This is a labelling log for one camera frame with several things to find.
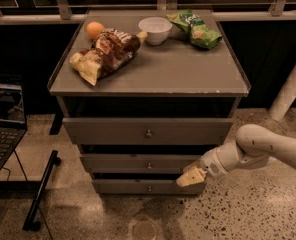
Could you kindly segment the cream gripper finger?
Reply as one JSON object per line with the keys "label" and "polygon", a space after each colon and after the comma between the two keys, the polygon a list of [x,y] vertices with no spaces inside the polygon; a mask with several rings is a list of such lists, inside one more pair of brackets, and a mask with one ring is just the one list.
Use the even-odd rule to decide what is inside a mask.
{"label": "cream gripper finger", "polygon": [[206,179],[207,172],[199,167],[192,167],[184,172],[177,180],[176,183],[179,187],[187,187],[190,185],[199,184]]}
{"label": "cream gripper finger", "polygon": [[201,165],[200,165],[200,159],[197,159],[197,160],[195,160],[193,163],[191,163],[191,164],[185,166],[185,167],[183,168],[183,173],[185,173],[186,171],[188,171],[188,170],[190,170],[191,168],[194,168],[194,167],[196,167],[196,168],[201,168]]}

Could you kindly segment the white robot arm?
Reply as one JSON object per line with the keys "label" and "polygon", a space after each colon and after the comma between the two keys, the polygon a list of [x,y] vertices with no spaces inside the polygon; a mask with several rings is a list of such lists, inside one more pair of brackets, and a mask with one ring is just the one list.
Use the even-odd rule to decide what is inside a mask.
{"label": "white robot arm", "polygon": [[[296,98],[296,63],[268,114],[278,121]],[[197,185],[207,177],[222,177],[236,169],[253,170],[280,161],[296,170],[296,138],[276,134],[256,124],[239,127],[232,142],[204,153],[184,168],[177,179],[180,187]]]}

